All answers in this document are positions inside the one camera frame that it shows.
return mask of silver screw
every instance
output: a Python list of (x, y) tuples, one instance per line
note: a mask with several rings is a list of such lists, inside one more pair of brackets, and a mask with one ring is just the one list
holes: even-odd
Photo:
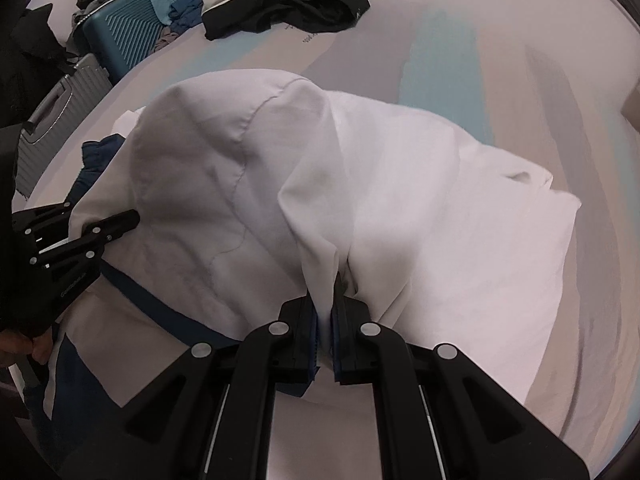
[(211, 346), (208, 343), (196, 343), (191, 347), (191, 355), (196, 359), (202, 359), (209, 354), (211, 354)]
[(273, 335), (285, 335), (289, 331), (289, 325), (283, 321), (275, 321), (269, 325), (269, 332)]
[(438, 355), (443, 359), (451, 360), (458, 356), (458, 349), (450, 344), (438, 346)]
[(380, 333), (380, 325), (377, 323), (365, 323), (360, 327), (360, 331), (364, 335), (375, 336)]

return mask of suitcase handle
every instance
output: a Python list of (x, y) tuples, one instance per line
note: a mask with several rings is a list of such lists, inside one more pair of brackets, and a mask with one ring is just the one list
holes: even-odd
[(56, 124), (60, 115), (65, 111), (71, 101), (73, 91), (69, 83), (69, 76), (65, 75), (49, 91), (40, 102), (27, 121), (29, 128), (22, 129), (22, 137), (28, 143), (33, 144), (40, 140)]

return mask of hand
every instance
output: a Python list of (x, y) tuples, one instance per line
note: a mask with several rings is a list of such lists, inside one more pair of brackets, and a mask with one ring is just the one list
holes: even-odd
[(18, 355), (30, 355), (43, 365), (49, 360), (52, 350), (53, 338), (50, 328), (33, 340), (15, 330), (7, 329), (0, 332), (0, 367), (11, 366)]

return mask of suitcase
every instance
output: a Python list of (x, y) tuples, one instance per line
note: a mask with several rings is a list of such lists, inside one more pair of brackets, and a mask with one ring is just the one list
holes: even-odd
[(95, 54), (116, 84), (151, 54), (163, 27), (151, 0), (111, 0), (81, 22), (74, 38), (79, 48)]
[(22, 128), (15, 187), (26, 198), (65, 141), (112, 88), (93, 54), (74, 68), (75, 73), (51, 89)]

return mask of gray stripe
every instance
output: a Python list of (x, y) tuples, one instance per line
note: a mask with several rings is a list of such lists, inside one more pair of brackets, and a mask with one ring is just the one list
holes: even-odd
[(527, 49), (551, 136), (569, 189), (582, 200), (575, 219), (580, 293), (580, 370), (565, 442), (583, 457), (609, 408), (620, 338), (620, 261), (607, 200), (591, 157), (580, 108), (562, 69)]
[(401, 0), (371, 0), (358, 25), (338, 34), (302, 75), (324, 90), (397, 103), (402, 67), (423, 11)]

